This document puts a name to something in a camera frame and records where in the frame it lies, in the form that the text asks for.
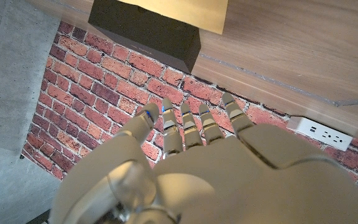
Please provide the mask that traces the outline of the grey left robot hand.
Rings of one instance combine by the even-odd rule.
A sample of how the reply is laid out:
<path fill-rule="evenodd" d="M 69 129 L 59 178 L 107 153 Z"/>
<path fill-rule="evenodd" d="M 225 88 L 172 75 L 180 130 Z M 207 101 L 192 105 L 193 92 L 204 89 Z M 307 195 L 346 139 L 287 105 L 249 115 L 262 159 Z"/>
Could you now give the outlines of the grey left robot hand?
<path fill-rule="evenodd" d="M 254 124 L 223 94 L 224 137 L 206 105 L 145 105 L 73 166 L 50 223 L 358 223 L 358 188 L 320 149 Z"/>

